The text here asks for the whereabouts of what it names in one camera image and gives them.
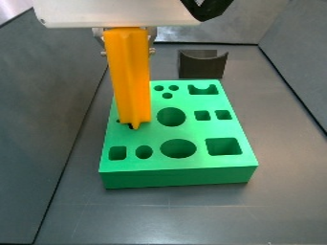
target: green shape sorter block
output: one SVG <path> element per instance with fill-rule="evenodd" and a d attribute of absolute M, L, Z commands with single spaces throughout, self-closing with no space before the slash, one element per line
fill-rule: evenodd
<path fill-rule="evenodd" d="M 100 175 L 107 189 L 249 182 L 253 148 L 218 80 L 151 81 L 152 121 L 132 130 L 110 111 Z"/>

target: yellow block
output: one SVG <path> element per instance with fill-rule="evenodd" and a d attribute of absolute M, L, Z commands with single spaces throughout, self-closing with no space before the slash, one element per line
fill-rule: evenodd
<path fill-rule="evenodd" d="M 148 33 L 140 28 L 104 31 L 104 47 L 119 120 L 138 129 L 151 121 Z"/>

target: rectangular hole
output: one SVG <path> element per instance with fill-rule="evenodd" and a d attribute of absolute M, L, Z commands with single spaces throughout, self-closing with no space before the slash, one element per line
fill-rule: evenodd
<path fill-rule="evenodd" d="M 210 84 L 210 86 L 205 89 L 197 88 L 194 85 L 188 85 L 190 94 L 191 95 L 218 95 L 219 90 L 215 84 Z"/>
<path fill-rule="evenodd" d="M 219 120 L 231 120 L 230 112 L 227 110 L 215 111 Z"/>
<path fill-rule="evenodd" d="M 241 145 L 235 138 L 206 139 L 206 144 L 211 156 L 242 154 Z"/>
<path fill-rule="evenodd" d="M 124 160 L 127 158 L 127 147 L 114 146 L 108 151 L 108 159 L 111 161 Z"/>
<path fill-rule="evenodd" d="M 210 121 L 210 112 L 209 111 L 194 111 L 195 118 L 198 121 Z"/>

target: gray wall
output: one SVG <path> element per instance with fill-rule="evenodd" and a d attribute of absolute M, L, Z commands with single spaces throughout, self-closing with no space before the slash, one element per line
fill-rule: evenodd
<path fill-rule="evenodd" d="M 327 131 L 327 1 L 293 0 L 259 47 Z"/>
<path fill-rule="evenodd" d="M 32 8 L 32 0 L 0 1 L 0 26 Z"/>
<path fill-rule="evenodd" d="M 0 243 L 31 243 L 106 68 L 91 30 L 0 29 Z"/>
<path fill-rule="evenodd" d="M 160 27 L 158 42 L 258 44 L 289 0 L 234 0 L 218 18 L 197 27 Z"/>

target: gray table surface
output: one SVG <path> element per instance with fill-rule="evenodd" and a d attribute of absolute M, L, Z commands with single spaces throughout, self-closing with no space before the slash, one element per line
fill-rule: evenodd
<path fill-rule="evenodd" d="M 106 190 L 106 76 L 36 243 L 326 244 L 326 135 L 258 47 L 156 47 L 152 79 L 176 78 L 178 49 L 230 51 L 223 87 L 261 163 L 254 177 L 242 185 Z"/>

